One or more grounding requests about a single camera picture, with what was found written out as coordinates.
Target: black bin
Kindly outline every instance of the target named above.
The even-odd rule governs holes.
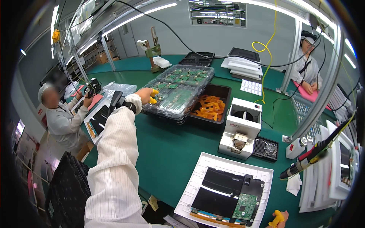
[[[220,121],[210,120],[207,118],[203,118],[200,116],[189,114],[189,118],[187,119],[189,123],[192,123],[199,128],[202,127],[204,129],[209,130],[217,130],[220,129],[222,126],[222,123],[224,123],[227,115],[228,110],[228,103],[231,98],[231,87],[223,86],[223,85],[215,85],[215,84],[208,84],[205,89],[202,91],[200,96],[202,95],[208,95],[208,96],[215,96],[219,97],[226,105],[224,107],[223,113],[222,113],[222,119]],[[201,104],[199,102],[199,99],[197,99],[196,103],[194,104],[192,111],[197,110],[201,107]]]
[[[84,227],[86,200],[91,196],[89,167],[70,153],[62,156],[49,184],[46,213],[52,227]]]

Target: white striped sleeve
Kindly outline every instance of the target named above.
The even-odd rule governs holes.
[[[126,97],[141,111],[141,98]],[[97,165],[89,170],[91,197],[85,207],[85,227],[151,227],[141,216],[138,196],[138,158],[134,113],[127,107],[115,110],[107,119],[97,146]]]

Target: green workbench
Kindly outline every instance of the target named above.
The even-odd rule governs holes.
[[[115,81],[115,83],[137,85],[139,89],[159,74],[146,70],[132,70],[130,65],[132,63],[137,65],[138,63],[134,61],[142,60],[142,58],[135,58],[134,61],[131,61],[131,59],[133,58],[126,59],[129,64],[127,64],[127,67],[129,67],[127,71],[99,72],[88,74],[88,77],[97,78],[103,85]],[[230,105],[233,97],[252,102],[260,99],[257,95],[241,91],[240,82],[225,79],[224,77],[220,78],[219,74],[223,72],[219,66],[215,66],[216,75],[211,83],[232,88],[231,100],[227,105]],[[287,96],[268,89],[264,91],[266,104],[262,106],[262,119],[272,125],[272,103],[276,98],[287,98]],[[189,124],[188,121],[183,125],[175,125],[150,115],[139,114],[135,118],[139,150],[139,158],[136,164],[136,169],[139,173],[139,186],[149,194],[175,207],[190,179],[200,153],[206,152],[234,161],[274,170],[270,197],[260,227],[266,227],[268,222],[273,220],[272,213],[276,209],[289,212],[287,227],[316,228],[320,225],[327,225],[330,216],[334,212],[333,209],[298,213],[301,192],[295,197],[286,191],[287,182],[279,180],[279,174],[294,162],[294,160],[285,157],[287,144],[282,142],[282,135],[294,133],[297,128],[295,118],[290,100],[278,100],[275,103],[274,128],[271,129],[267,124],[262,123],[260,136],[279,142],[278,160],[272,163],[253,156],[244,161],[218,153],[224,123],[218,131],[210,131],[209,129],[201,129],[199,126]],[[324,113],[322,114],[322,119],[333,121],[331,116]],[[84,124],[81,125],[81,128],[87,133]],[[90,167],[94,167],[97,164],[96,147],[89,153],[84,163]]]

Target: wrist strap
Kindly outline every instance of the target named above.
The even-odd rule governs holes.
[[[129,108],[129,110],[132,110],[134,114],[137,112],[137,107],[132,102],[124,101],[122,106]]]

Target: window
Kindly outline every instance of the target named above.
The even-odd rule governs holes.
[[[246,28],[246,4],[218,0],[189,0],[193,25],[215,24]]]
[[[128,33],[128,27],[127,24],[122,25],[122,31],[123,31],[123,35]]]

